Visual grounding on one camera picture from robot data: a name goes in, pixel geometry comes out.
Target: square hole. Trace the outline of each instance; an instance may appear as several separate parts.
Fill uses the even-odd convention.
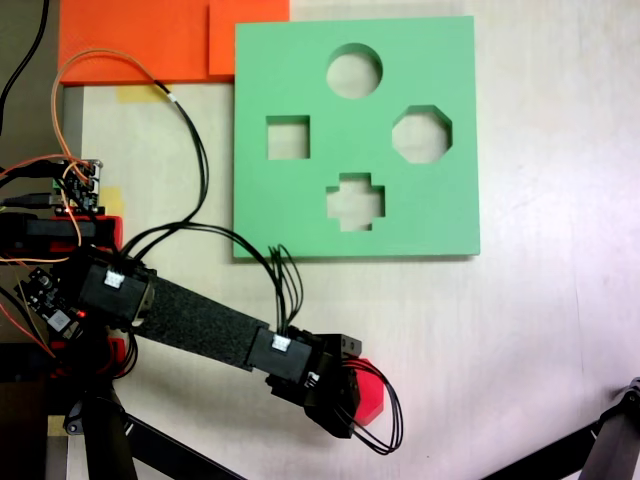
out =
[[[267,158],[302,160],[310,158],[309,116],[267,117]]]

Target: circuit board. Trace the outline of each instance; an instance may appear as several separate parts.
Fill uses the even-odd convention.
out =
[[[29,275],[29,282],[22,282],[22,288],[31,310],[38,314],[56,332],[68,338],[75,330],[72,320],[77,312],[71,312],[64,297],[59,293],[58,282],[41,268]]]
[[[100,170],[102,162],[99,160],[89,160],[90,165],[80,165],[78,168],[88,178],[88,183],[82,181],[74,170],[70,170],[66,184],[73,196],[80,201],[80,206],[75,201],[69,200],[71,212],[74,215],[82,215],[83,212],[89,211],[95,215],[104,215],[105,208],[100,206]],[[54,180],[53,188],[57,194],[61,193],[60,186]],[[69,214],[65,211],[63,203],[54,205],[54,213],[56,216],[64,217]]]

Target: circular hole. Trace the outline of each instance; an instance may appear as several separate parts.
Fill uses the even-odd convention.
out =
[[[350,43],[333,52],[327,83],[344,98],[363,98],[378,88],[382,80],[382,62],[376,52],[361,43]]]

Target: red block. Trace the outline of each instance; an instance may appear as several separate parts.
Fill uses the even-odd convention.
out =
[[[356,377],[360,390],[360,405],[355,419],[360,425],[367,426],[384,410],[384,383],[377,376],[362,370],[356,370]]]
[[[61,0],[58,66],[82,50],[110,48],[137,58],[165,83],[232,81],[235,24],[288,19],[288,0]],[[124,60],[92,56],[62,83],[149,80]]]

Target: black tripod leg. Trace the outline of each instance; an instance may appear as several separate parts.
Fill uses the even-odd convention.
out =
[[[561,480],[566,478],[579,471],[585,464],[595,442],[592,432],[597,431],[597,424],[598,422],[587,425],[583,429],[485,477],[484,480],[518,478]]]
[[[580,480],[631,480],[639,453],[638,422],[621,411],[602,425]]]
[[[87,398],[82,407],[82,428],[91,480],[138,479],[117,405]]]
[[[169,478],[246,480],[135,417],[129,416],[128,431],[133,456]]]

